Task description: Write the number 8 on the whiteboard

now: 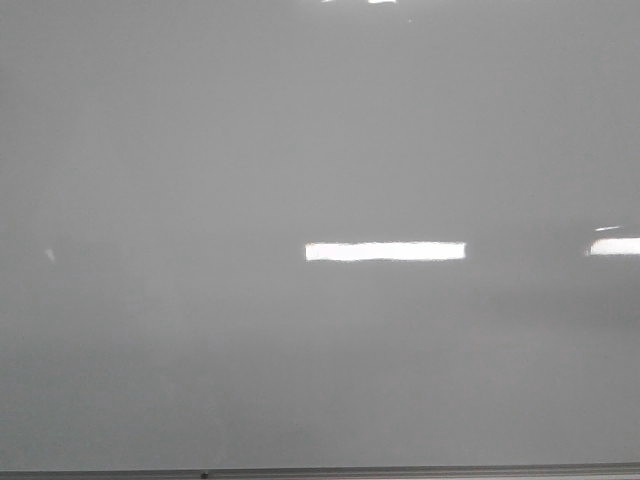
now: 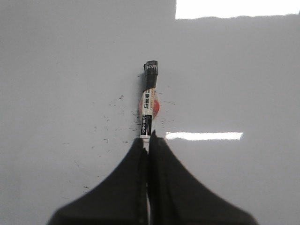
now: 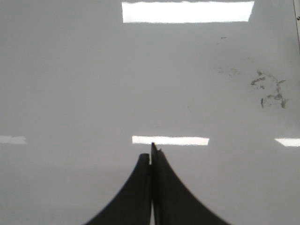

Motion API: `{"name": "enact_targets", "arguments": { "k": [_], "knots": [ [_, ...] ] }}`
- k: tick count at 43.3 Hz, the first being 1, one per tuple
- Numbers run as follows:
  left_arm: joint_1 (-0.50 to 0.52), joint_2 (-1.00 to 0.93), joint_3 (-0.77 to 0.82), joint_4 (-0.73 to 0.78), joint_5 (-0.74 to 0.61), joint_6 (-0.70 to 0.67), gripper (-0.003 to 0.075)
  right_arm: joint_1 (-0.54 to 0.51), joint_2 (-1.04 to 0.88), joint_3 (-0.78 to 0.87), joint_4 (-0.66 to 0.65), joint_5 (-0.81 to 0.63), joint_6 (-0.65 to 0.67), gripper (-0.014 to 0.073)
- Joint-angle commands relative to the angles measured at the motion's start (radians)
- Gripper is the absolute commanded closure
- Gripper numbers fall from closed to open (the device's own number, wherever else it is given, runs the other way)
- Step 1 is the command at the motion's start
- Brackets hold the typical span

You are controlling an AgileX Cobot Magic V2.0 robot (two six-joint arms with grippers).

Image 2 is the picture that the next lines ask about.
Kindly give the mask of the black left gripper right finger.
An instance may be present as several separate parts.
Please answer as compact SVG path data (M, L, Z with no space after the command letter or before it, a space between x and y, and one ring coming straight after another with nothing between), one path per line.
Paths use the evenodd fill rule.
M213 193L152 133L148 154L152 225L256 225L248 212Z

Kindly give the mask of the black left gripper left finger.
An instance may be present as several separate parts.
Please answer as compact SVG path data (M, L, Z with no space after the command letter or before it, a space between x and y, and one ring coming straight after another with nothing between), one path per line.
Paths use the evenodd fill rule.
M90 192L61 207L50 225L146 225L148 154L136 138L114 171Z

